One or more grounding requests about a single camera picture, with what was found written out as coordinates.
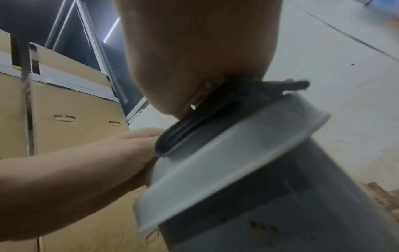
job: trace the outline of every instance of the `fingers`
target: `fingers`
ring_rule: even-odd
[[[134,131],[130,131],[124,134],[117,136],[119,139],[134,139],[134,138],[145,138],[145,137],[158,137],[165,129],[159,128],[143,128]]]

